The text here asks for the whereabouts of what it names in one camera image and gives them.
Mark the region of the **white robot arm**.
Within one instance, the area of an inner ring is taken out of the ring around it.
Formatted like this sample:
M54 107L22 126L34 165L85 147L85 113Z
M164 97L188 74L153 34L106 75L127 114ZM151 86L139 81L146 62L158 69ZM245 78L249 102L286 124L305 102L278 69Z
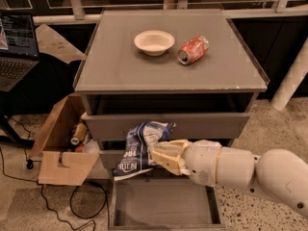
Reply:
M216 141L162 141L150 150L155 163L198 185L216 185L280 202L308 218L308 164L285 149L263 155Z

